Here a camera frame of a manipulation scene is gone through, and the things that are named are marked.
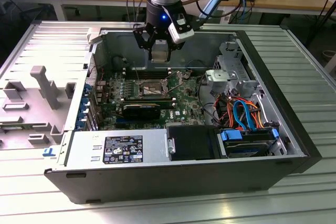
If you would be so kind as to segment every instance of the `green circuit board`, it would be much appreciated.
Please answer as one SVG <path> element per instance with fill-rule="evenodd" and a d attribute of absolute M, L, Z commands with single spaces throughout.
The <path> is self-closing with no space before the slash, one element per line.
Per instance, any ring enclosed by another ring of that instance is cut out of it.
<path fill-rule="evenodd" d="M 137 129 L 164 129 L 169 125 L 203 125 L 205 123 L 203 110 L 195 95 L 197 90 L 197 77 L 188 76 L 190 72 L 179 71 L 164 82 L 163 80 L 127 80 L 120 73 L 112 75 L 105 80 L 107 90 L 99 106 L 103 121 L 100 130 L 137 130 Z M 165 91 L 159 95 L 156 91 L 141 89 L 148 82 L 165 83 Z M 170 102 L 158 101 L 159 99 L 172 100 Z M 141 99 L 150 100 L 150 104 L 171 105 L 169 109 L 161 109 L 160 118 L 157 120 L 127 121 L 123 118 L 124 101 L 134 104 Z"/>

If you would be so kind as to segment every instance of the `motherboard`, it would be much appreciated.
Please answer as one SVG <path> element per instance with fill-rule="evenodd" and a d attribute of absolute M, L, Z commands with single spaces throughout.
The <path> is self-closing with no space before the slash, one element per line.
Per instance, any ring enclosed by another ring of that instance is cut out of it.
<path fill-rule="evenodd" d="M 189 70 L 104 73 L 95 93 L 99 130 L 204 125 L 197 81 L 199 76 Z"/>

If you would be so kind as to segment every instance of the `power supply label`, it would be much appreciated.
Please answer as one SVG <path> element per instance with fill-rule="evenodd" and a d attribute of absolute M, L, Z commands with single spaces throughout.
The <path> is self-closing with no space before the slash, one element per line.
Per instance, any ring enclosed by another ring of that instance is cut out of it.
<path fill-rule="evenodd" d="M 105 138 L 105 164 L 143 162 L 142 136 L 108 136 Z"/>

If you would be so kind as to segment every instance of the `yellow cable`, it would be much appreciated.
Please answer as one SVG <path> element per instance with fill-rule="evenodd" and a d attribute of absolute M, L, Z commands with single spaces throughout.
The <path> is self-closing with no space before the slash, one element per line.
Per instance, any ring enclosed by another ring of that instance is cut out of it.
<path fill-rule="evenodd" d="M 259 117 L 259 124 L 260 124 L 260 126 L 261 126 L 262 128 L 265 128 L 265 127 L 263 126 L 263 124 L 261 123 L 261 119 L 260 119 L 260 111 L 258 111 L 258 117 Z"/>

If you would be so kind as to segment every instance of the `gray plastic part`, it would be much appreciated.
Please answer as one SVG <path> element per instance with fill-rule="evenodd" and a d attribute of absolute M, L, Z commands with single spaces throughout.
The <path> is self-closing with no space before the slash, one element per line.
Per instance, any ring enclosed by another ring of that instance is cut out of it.
<path fill-rule="evenodd" d="M 54 95 L 55 95 L 56 97 L 58 97 L 59 91 L 58 91 L 58 89 L 57 89 L 57 87 L 56 87 L 55 82 L 54 82 L 54 81 L 49 81 L 49 85 L 50 85 L 51 90 L 53 91 Z M 44 95 L 43 90 L 42 90 L 42 89 L 39 89 L 38 91 L 40 92 L 42 98 L 45 99 L 46 96 Z"/>
<path fill-rule="evenodd" d="M 28 110 L 29 105 L 26 102 L 5 103 L 2 107 L 4 111 Z"/>
<path fill-rule="evenodd" d="M 23 118 L 21 116 L 6 116 L 6 117 L 0 118 L 0 123 L 2 124 L 22 123 L 22 122 L 23 122 Z"/>
<path fill-rule="evenodd" d="M 22 97 L 16 89 L 4 89 L 4 92 L 11 101 L 22 100 Z"/>
<path fill-rule="evenodd" d="M 13 100 L 21 100 L 19 92 L 26 91 L 25 87 L 23 87 L 22 83 L 19 81 L 9 81 L 4 88 L 4 92 L 8 99 Z"/>
<path fill-rule="evenodd" d="M 26 91 L 25 87 L 23 87 L 20 81 L 9 81 L 5 89 L 16 89 L 19 92 Z"/>
<path fill-rule="evenodd" d="M 45 123 L 45 125 L 34 125 L 33 129 L 37 132 L 39 131 L 50 131 L 51 130 L 51 124 Z"/>
<path fill-rule="evenodd" d="M 48 144 L 49 139 L 45 134 L 30 134 L 28 141 L 31 144 Z"/>
<path fill-rule="evenodd" d="M 33 66 L 30 71 L 30 75 L 35 78 L 38 84 L 41 87 L 41 91 L 45 95 L 47 102 L 51 109 L 56 110 L 59 108 L 60 104 L 57 101 L 57 97 L 55 95 L 55 89 L 51 87 L 46 75 L 46 67 L 45 66 Z"/>
<path fill-rule="evenodd" d="M 62 142 L 63 133 L 59 132 L 55 125 L 51 129 L 50 136 L 54 139 L 55 143 L 60 144 Z"/>
<path fill-rule="evenodd" d="M 69 82 L 65 86 L 65 92 L 69 99 L 72 99 L 72 97 L 74 96 L 73 94 L 75 92 L 75 86 L 76 86 L 75 82 Z"/>

